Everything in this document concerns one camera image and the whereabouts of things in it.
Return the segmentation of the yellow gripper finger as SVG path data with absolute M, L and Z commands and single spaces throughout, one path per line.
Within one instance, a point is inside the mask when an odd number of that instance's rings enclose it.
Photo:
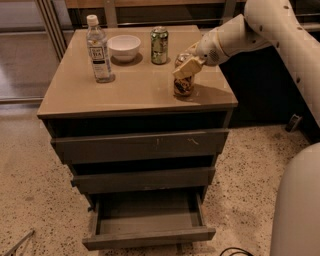
M 198 55 L 197 47 L 198 47 L 198 43 L 194 43 L 193 45 L 187 48 L 186 52 L 189 54 L 192 54 L 193 56 L 197 56 Z
M 206 60 L 199 56 L 178 55 L 175 60 L 176 67 L 172 72 L 176 79 L 191 77 L 202 70 Z

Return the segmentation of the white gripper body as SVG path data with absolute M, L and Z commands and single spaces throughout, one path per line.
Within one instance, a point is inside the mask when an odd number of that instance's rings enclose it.
M 220 45 L 217 30 L 211 30 L 203 35 L 197 43 L 196 55 L 204 60 L 207 66 L 220 65 L 229 59 Z

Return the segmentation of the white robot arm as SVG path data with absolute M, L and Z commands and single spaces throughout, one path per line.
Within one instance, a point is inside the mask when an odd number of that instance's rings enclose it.
M 247 0 L 244 12 L 206 33 L 173 71 L 190 77 L 204 65 L 273 46 L 320 125 L 320 44 L 296 19 L 289 0 Z M 320 256 L 320 143 L 286 166 L 277 192 L 270 256 Z

